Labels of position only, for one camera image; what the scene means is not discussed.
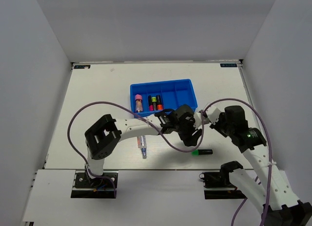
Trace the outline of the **green cap black highlighter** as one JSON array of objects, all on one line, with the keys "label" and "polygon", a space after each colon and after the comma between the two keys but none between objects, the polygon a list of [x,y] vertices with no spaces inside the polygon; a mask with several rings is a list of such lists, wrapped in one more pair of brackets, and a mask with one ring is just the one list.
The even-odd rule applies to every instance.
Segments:
[{"label": "green cap black highlighter", "polygon": [[200,156],[200,155],[211,155],[213,154],[212,149],[199,149],[191,152],[193,156]]}]

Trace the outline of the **orange cap black highlighter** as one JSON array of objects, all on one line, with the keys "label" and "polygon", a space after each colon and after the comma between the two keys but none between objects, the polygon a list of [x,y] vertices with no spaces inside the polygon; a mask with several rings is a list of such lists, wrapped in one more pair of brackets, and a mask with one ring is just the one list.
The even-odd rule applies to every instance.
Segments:
[{"label": "orange cap black highlighter", "polygon": [[161,100],[161,96],[157,95],[156,96],[156,105],[157,105],[157,110],[163,110],[163,105],[162,105],[162,100]]}]

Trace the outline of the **pink cap black highlighter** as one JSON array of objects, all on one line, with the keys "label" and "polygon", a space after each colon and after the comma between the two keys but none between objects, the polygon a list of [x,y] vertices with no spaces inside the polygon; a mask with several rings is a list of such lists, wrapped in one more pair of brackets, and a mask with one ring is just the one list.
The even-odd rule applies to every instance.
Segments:
[{"label": "pink cap black highlighter", "polygon": [[148,106],[149,106],[149,111],[154,111],[154,106],[153,106],[153,101],[152,101],[152,96],[148,96]]}]

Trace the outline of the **yellow cap black highlighter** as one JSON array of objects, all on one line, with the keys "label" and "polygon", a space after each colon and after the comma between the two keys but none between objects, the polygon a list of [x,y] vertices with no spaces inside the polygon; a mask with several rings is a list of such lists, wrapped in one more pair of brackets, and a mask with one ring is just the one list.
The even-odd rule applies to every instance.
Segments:
[{"label": "yellow cap black highlighter", "polygon": [[156,97],[152,97],[152,106],[153,106],[153,110],[156,111],[157,110],[157,99]]}]

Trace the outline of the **crayon bottle pink cap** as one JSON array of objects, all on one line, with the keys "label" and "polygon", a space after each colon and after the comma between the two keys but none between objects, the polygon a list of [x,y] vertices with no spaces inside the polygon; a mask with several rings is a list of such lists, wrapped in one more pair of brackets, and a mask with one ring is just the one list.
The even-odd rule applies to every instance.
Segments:
[{"label": "crayon bottle pink cap", "polygon": [[143,99],[142,95],[136,94],[135,95],[135,112],[140,113],[143,112]]}]

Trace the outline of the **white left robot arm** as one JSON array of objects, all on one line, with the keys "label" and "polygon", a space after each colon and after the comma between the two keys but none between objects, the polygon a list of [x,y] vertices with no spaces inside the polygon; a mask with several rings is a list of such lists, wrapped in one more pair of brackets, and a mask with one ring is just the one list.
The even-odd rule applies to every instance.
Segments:
[{"label": "white left robot arm", "polygon": [[188,105],[133,119],[116,120],[106,114],[85,132],[88,148],[86,181],[94,187],[102,183],[104,159],[120,141],[176,132],[184,146],[195,147],[202,135],[202,124],[202,114],[195,113]]}]

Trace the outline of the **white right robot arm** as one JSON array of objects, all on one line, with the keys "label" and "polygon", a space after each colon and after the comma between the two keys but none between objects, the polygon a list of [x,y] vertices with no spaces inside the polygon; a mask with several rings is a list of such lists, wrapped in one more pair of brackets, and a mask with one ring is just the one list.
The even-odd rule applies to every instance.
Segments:
[{"label": "white right robot arm", "polygon": [[229,106],[221,112],[212,107],[207,112],[210,127],[230,137],[255,171],[260,185],[237,161],[221,165],[220,180],[237,187],[256,207],[266,226],[305,226],[312,216],[312,206],[303,203],[283,178],[272,160],[265,139],[257,128],[250,128],[241,106]]}]

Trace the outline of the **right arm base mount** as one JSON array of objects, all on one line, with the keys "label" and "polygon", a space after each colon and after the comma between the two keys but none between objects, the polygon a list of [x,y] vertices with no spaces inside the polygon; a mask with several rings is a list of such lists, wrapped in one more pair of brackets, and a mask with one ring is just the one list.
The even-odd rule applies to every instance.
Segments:
[{"label": "right arm base mount", "polygon": [[206,200],[244,199],[245,195],[232,184],[225,184],[219,172],[202,172],[199,175]]}]

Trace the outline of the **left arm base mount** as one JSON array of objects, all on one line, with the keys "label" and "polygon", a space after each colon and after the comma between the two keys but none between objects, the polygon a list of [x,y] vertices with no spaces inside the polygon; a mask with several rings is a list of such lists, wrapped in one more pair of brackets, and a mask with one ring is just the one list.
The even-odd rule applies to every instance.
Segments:
[{"label": "left arm base mount", "polygon": [[115,199],[118,172],[105,172],[107,178],[91,178],[86,172],[76,172],[71,190],[73,199]]}]

